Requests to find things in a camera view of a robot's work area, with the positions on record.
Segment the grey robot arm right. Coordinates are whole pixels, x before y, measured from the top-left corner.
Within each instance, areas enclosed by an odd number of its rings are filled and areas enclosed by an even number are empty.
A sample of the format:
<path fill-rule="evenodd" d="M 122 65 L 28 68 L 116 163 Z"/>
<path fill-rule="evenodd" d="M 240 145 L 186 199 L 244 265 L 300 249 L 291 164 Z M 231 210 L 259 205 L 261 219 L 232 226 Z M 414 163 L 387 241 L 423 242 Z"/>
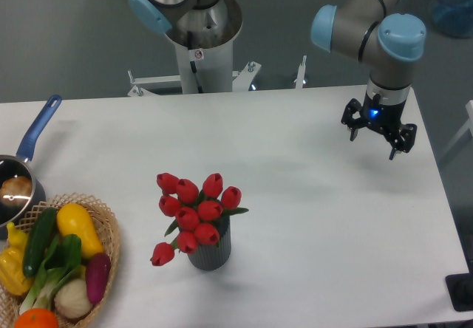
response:
<path fill-rule="evenodd" d="M 400 0 L 348 0 L 323 6 L 313 19 L 311 41 L 328 52 L 370 68 L 363 101 L 352 99 L 341 123 L 355 139 L 367 128 L 384 137 L 394 153 L 409 152 L 417 126 L 401 122 L 406 99 L 426 40 L 425 24 L 416 16 L 394 13 Z"/>

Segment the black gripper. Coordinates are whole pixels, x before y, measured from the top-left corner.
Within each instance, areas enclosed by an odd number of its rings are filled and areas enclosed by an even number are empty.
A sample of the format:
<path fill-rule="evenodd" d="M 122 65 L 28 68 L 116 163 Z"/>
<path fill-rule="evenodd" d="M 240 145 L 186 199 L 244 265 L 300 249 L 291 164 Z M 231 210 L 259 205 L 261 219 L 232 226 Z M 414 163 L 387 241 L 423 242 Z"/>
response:
<path fill-rule="evenodd" d="M 358 130 L 368 128 L 384 136 L 392 146 L 389 160 L 396 154 L 409 153 L 415 144 L 417 125 L 414 123 L 402 124 L 401 115 L 406 101 L 387 105 L 381 102 L 381 95 L 370 97 L 367 93 L 364 102 L 360 103 L 355 98 L 345 106 L 341 123 L 350 131 L 350 141 L 354 141 Z"/>

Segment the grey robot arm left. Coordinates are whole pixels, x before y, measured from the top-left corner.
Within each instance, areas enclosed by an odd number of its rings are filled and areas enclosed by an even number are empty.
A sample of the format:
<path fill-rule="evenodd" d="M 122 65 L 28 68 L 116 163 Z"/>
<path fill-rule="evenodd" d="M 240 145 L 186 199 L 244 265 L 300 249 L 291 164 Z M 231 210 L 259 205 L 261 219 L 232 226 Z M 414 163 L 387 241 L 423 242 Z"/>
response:
<path fill-rule="evenodd" d="M 362 128 L 381 134 L 393 154 L 415 143 L 417 127 L 402 123 L 401 115 L 426 39 L 419 18 L 392 12 L 399 1 L 326 5 L 310 29 L 317 47 L 370 68 L 364 100 L 351 100 L 341 121 L 351 137 Z M 234 91 L 233 42 L 242 27 L 234 0 L 129 0 L 129 6 L 143 25 L 173 43 L 184 93 Z"/>

